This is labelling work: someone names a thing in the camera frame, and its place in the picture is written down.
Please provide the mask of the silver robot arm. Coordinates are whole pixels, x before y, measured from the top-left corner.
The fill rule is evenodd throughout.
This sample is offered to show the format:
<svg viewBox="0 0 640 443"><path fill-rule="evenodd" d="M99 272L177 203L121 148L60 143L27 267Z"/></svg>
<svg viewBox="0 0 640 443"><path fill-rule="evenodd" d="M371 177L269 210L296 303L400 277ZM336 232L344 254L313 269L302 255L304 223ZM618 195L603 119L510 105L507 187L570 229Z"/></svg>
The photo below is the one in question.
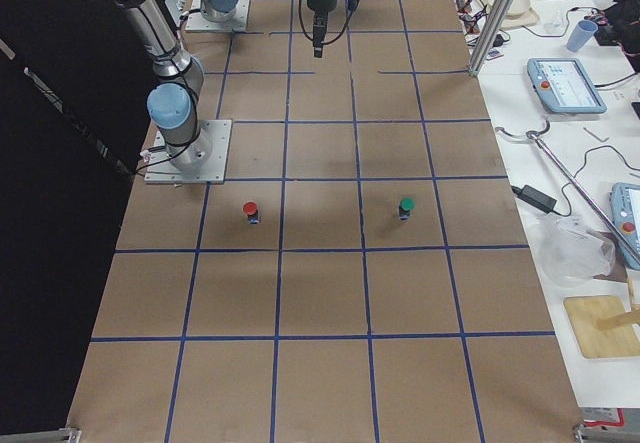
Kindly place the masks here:
<svg viewBox="0 0 640 443"><path fill-rule="evenodd" d="M138 34L159 86L147 98L147 109L164 139L167 165L181 175L197 177L205 165L220 156L204 122L197 115L204 83L201 63L185 48L178 27L158 0L113 0ZM209 21L231 16L239 0L202 0L201 13Z"/></svg>
<svg viewBox="0 0 640 443"><path fill-rule="evenodd" d="M201 0L201 14L208 21L227 21L235 15L238 2L239 0Z"/></svg>

